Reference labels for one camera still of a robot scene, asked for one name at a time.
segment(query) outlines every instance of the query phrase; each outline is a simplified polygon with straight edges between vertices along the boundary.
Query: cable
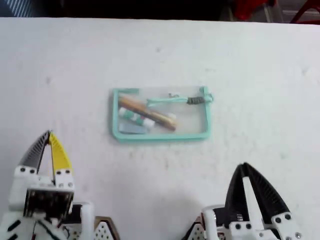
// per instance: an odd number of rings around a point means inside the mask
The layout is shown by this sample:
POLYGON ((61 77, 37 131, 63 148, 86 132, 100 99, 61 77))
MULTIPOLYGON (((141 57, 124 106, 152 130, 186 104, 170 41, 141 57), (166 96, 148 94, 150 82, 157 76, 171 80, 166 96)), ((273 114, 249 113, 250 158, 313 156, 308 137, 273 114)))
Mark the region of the cable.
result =
POLYGON ((50 235, 50 237, 53 239, 53 240, 61 240, 60 238, 58 238, 56 235, 54 235, 50 229, 40 220, 36 221, 38 224, 40 224, 41 227, 43 227, 46 231, 47 234, 50 235))

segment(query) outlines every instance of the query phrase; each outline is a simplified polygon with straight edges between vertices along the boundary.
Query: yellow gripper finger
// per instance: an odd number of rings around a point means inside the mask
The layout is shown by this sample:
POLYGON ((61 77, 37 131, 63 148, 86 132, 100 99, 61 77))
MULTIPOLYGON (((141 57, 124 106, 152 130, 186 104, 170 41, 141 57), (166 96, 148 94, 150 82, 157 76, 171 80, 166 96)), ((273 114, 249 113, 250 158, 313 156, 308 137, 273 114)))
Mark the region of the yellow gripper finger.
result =
POLYGON ((51 146, 53 172, 56 173, 61 169, 72 171, 72 165, 64 147, 52 132, 49 137, 49 145, 51 146))

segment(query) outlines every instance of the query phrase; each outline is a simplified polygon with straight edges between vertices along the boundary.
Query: pencil case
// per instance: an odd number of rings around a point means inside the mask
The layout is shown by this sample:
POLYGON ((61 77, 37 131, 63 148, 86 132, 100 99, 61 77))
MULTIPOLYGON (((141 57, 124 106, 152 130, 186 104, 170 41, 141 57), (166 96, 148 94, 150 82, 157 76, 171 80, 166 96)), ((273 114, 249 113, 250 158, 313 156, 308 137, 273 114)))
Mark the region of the pencil case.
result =
POLYGON ((212 102, 206 86, 115 88, 112 134, 119 142, 202 140, 212 102))

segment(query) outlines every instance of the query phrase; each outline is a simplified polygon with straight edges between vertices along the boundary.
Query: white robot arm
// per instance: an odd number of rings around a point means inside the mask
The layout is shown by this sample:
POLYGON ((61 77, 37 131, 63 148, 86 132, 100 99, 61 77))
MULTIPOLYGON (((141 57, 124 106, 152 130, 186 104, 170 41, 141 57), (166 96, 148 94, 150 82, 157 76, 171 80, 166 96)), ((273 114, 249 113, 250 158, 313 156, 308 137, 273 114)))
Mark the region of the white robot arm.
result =
POLYGON ((274 187, 250 164, 236 168, 225 205, 210 206, 192 224, 182 240, 300 240, 304 239, 295 218, 274 187), (243 178, 250 179, 264 229, 253 229, 243 178))
POLYGON ((27 150, 14 171, 9 208, 0 240, 117 240, 108 217, 97 218, 93 205, 75 203, 73 169, 56 136, 47 131, 27 150), (51 146, 53 179, 38 175, 45 147, 51 146))

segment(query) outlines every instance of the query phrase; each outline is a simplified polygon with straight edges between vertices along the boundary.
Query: white table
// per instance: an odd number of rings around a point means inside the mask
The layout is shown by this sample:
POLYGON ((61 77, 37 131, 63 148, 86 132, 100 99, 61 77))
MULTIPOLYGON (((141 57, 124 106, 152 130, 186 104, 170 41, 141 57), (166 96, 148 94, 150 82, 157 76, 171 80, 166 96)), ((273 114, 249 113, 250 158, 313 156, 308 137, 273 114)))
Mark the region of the white table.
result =
POLYGON ((29 145, 52 129, 76 199, 111 216, 123 240, 179 240, 223 204, 237 164, 278 190, 307 239, 320 215, 320 27, 113 19, 0 19, 0 210, 29 145), (207 85, 212 137, 120 144, 115 87, 207 85))

